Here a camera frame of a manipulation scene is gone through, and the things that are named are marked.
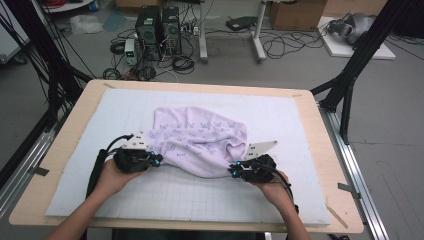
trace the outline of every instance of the crumpled cloth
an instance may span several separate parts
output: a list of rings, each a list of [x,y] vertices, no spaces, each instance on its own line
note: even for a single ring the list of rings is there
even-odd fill
[[[230,176],[229,164],[244,158],[246,126],[199,107],[157,108],[153,130],[146,132],[149,150],[163,164],[199,177]]]

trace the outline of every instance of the person's hand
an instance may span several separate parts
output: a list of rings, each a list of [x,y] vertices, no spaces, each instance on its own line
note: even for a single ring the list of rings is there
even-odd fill
[[[286,179],[286,181],[289,182],[287,175],[282,171],[279,172]],[[252,184],[258,187],[264,194],[265,198],[275,207],[279,208],[293,206],[287,190],[276,177],[274,177],[274,179],[269,183]]]
[[[93,194],[104,197],[105,199],[121,191],[125,185],[132,179],[140,176],[142,172],[126,174],[121,172],[113,159],[107,160],[103,165],[99,181],[94,188]]]

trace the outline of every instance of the white desk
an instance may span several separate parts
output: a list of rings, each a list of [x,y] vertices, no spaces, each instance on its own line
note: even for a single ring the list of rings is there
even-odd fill
[[[258,20],[256,22],[256,30],[252,31],[252,40],[258,54],[258,62],[262,62],[266,59],[262,43],[259,39],[261,33],[262,21],[265,15],[266,2],[279,2],[279,0],[261,0],[259,3]],[[204,4],[205,0],[200,0],[200,30],[199,30],[199,48],[200,48],[200,60],[203,63],[208,62],[208,50],[206,48],[206,36],[205,36],[205,18],[204,16]]]
[[[10,223],[17,225],[54,226],[63,217],[46,216],[45,212],[56,191],[62,171],[78,145],[79,139],[92,114],[109,88],[143,89],[152,91],[177,91],[192,93],[220,93],[253,96],[275,96],[292,98],[298,107],[307,143],[316,167],[325,204],[330,215],[330,225],[307,227],[309,232],[360,233],[364,227],[351,193],[338,189],[337,183],[346,184],[340,163],[333,149],[321,115],[312,94],[306,90],[271,89],[234,86],[194,84],[171,84],[126,81],[91,81],[85,88],[75,108],[62,127],[51,149],[46,154],[42,168],[49,169],[47,176],[35,175],[10,216]],[[90,226],[114,228],[156,228],[181,230],[227,230],[284,232],[282,224],[228,223],[166,221],[138,219],[96,218]]]

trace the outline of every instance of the gray floor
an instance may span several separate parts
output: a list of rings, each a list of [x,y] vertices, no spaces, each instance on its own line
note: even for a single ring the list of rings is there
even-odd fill
[[[110,11],[94,13],[105,22]],[[59,15],[91,14],[85,9]],[[209,26],[225,29],[223,20]],[[101,76],[110,67],[110,40],[134,26],[127,21],[116,32],[69,36],[68,39],[93,71]],[[424,46],[396,44],[424,58]],[[422,239],[424,236],[424,188],[422,163],[424,145],[424,62],[386,42],[395,61],[372,60],[355,86],[349,138],[368,188],[390,239]],[[348,59],[330,57],[327,50],[304,48],[278,60],[257,64],[247,35],[208,36],[209,63],[202,64],[198,53],[195,71],[189,75],[163,74],[156,81],[197,84],[312,89],[340,73]],[[73,65],[85,71],[69,50]],[[119,70],[128,69],[121,65]],[[0,167],[7,162],[46,110],[42,89],[30,64],[0,66]],[[316,96],[317,100],[324,94]],[[41,238],[50,228],[11,226],[10,210],[0,220],[0,239]],[[108,230],[94,230],[92,239],[107,239]],[[329,239],[313,234],[313,239]],[[280,234],[274,239],[282,238]],[[369,231],[350,235],[351,239],[371,239]]]

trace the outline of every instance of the computer tower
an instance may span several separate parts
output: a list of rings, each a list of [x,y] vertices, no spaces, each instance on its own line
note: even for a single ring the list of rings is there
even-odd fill
[[[162,24],[166,39],[166,54],[181,54],[181,33],[178,7],[166,7],[162,12]]]
[[[161,60],[160,44],[164,36],[159,6],[142,6],[135,23],[135,30],[141,54],[146,55],[148,60]]]

